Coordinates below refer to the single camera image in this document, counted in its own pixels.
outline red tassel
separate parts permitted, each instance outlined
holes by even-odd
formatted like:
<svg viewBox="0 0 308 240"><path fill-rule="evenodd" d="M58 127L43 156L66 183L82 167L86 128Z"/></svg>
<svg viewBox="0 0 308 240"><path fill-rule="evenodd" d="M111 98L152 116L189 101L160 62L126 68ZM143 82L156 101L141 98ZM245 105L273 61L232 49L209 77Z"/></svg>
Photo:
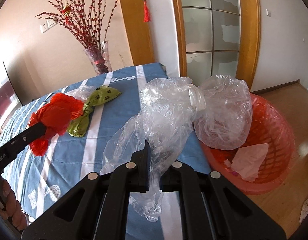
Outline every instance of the red tassel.
<svg viewBox="0 0 308 240"><path fill-rule="evenodd" d="M147 23L151 21L151 14L149 8L147 7L146 0L143 0L143 2L144 2L144 22Z"/></svg>

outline green plastic bag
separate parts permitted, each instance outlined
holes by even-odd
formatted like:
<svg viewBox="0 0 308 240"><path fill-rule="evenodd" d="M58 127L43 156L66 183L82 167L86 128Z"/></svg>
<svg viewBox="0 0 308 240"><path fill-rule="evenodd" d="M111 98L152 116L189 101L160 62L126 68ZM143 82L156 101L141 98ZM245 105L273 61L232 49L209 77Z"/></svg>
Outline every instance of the green plastic bag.
<svg viewBox="0 0 308 240"><path fill-rule="evenodd" d="M71 136L84 137L90 118L89 115L94 111L93 106L102 105L114 98L117 98L122 92L108 86L97 88L85 102L83 107L83 115L71 121L67 132Z"/></svg>

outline baseboard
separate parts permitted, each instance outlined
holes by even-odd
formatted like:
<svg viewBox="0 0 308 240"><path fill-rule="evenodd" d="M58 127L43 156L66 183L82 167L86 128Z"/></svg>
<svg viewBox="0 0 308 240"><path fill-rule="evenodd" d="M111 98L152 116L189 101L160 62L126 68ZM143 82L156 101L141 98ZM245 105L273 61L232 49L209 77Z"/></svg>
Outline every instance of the baseboard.
<svg viewBox="0 0 308 240"><path fill-rule="evenodd" d="M265 88L265 89L253 91L251 93L254 94L254 95L261 95L261 94L264 94L264 93L267 93L267 92L271 92L271 91L277 90L279 88L287 87L287 86L290 86L290 85L293 85L293 84L297 84L297 83L300 83L299 79L296 80L296 81L288 82L288 83L281 84L281 85L278 85L278 86L274 86L274 87L270 87L270 88Z"/></svg>

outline silver screw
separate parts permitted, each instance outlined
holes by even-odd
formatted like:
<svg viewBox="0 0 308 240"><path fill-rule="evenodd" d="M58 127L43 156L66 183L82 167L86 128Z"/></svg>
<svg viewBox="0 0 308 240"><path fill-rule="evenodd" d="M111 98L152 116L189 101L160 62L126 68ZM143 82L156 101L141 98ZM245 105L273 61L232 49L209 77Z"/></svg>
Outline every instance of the silver screw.
<svg viewBox="0 0 308 240"><path fill-rule="evenodd" d="M219 179L221 177L221 174L218 171L212 171L211 177L214 179Z"/></svg>
<svg viewBox="0 0 308 240"><path fill-rule="evenodd" d="M126 168L128 169L134 169L136 167L136 164L135 163L132 163L132 162L129 162L129 163L126 163Z"/></svg>
<svg viewBox="0 0 308 240"><path fill-rule="evenodd" d="M90 174L87 175L87 178L88 178L89 180L97 179L97 177L98 177L98 174L97 174L96 172L92 172L92 173L90 173Z"/></svg>
<svg viewBox="0 0 308 240"><path fill-rule="evenodd" d="M180 167L182 167L182 163L180 163L180 162L173 162L172 166L174 168L180 168Z"/></svg>

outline clear plastic bag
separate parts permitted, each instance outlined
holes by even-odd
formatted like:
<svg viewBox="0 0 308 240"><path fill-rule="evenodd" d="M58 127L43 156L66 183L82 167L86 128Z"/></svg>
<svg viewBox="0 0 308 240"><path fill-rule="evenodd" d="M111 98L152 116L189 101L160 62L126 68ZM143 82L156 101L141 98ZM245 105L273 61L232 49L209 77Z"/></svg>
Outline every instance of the clear plastic bag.
<svg viewBox="0 0 308 240"><path fill-rule="evenodd" d="M193 131L192 121L205 110L205 99L189 78L153 79L141 91L141 111L108 141L100 174L129 162L132 153L151 148L150 190L131 193L130 204L149 221L161 213L159 178L182 152Z"/></svg>
<svg viewBox="0 0 308 240"><path fill-rule="evenodd" d="M65 95L71 96L75 99L81 100L83 103L86 102L86 100L89 98L89 96L94 92L96 89L95 86L81 86L79 88L76 88L74 90L71 90Z"/></svg>
<svg viewBox="0 0 308 240"><path fill-rule="evenodd" d="M198 87L206 111L194 122L197 137L207 146L233 150L245 142L252 122L252 103L244 80L227 75L208 78Z"/></svg>

